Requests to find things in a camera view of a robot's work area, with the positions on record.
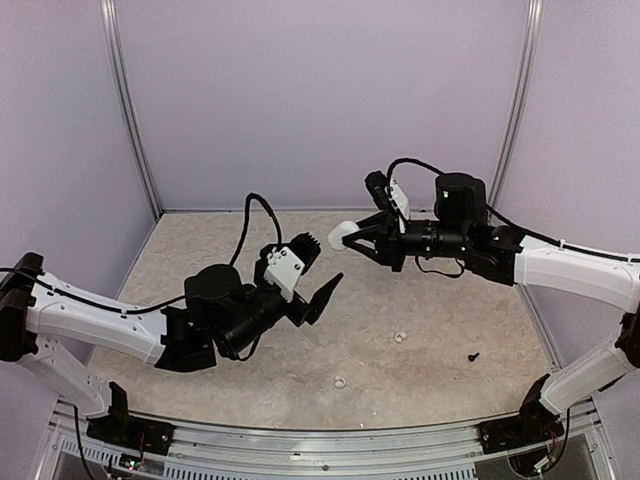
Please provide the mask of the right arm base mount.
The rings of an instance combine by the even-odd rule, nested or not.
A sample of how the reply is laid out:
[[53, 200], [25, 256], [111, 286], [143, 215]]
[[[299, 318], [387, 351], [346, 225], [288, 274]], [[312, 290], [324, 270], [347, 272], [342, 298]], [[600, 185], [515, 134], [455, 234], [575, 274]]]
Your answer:
[[558, 416], [513, 415], [478, 425], [479, 439], [484, 454], [518, 449], [549, 441], [565, 433]]

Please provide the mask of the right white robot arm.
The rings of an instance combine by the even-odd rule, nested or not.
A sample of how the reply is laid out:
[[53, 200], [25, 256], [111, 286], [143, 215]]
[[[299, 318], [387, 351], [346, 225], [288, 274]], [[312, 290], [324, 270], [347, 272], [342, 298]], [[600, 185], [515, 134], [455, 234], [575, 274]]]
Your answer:
[[335, 250], [352, 249], [395, 272], [408, 257], [452, 258], [489, 281], [552, 288], [622, 310], [619, 335], [530, 389], [511, 423], [518, 442], [535, 442], [551, 418], [638, 369], [638, 260], [545, 239], [508, 222], [490, 225], [485, 185], [468, 174], [436, 177], [433, 220], [411, 219], [408, 199], [390, 176], [372, 172], [365, 185], [379, 210], [331, 231], [328, 240]]

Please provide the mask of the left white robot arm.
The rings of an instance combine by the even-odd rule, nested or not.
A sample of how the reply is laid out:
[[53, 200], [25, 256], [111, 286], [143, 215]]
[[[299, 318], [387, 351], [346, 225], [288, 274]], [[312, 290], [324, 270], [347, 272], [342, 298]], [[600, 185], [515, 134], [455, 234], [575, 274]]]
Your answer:
[[126, 392], [56, 347], [55, 338], [113, 350], [160, 370], [207, 370], [218, 357], [250, 359], [261, 336], [283, 318], [297, 327], [314, 324], [343, 278], [337, 274], [305, 300], [296, 287], [309, 267], [283, 248], [256, 262], [250, 284], [233, 266], [214, 264], [185, 280], [183, 307], [175, 300], [141, 307], [67, 285], [42, 263], [42, 256], [28, 253], [1, 270], [1, 359], [32, 371], [121, 445], [140, 434]]

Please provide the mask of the white earbud charging case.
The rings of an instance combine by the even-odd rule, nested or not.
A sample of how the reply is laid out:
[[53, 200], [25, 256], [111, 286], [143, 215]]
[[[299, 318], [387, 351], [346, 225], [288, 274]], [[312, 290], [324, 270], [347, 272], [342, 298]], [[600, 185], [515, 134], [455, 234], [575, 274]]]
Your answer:
[[343, 239], [348, 235], [358, 232], [359, 230], [360, 227], [355, 222], [343, 221], [328, 233], [328, 244], [335, 251], [343, 251], [346, 249]]

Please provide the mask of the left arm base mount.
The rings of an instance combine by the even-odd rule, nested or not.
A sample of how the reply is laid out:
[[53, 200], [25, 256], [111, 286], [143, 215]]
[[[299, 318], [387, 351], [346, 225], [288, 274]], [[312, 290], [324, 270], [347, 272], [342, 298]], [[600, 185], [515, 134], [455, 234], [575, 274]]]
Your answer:
[[104, 443], [141, 453], [168, 454], [175, 426], [157, 420], [130, 416], [124, 422], [114, 417], [89, 419], [87, 435]]

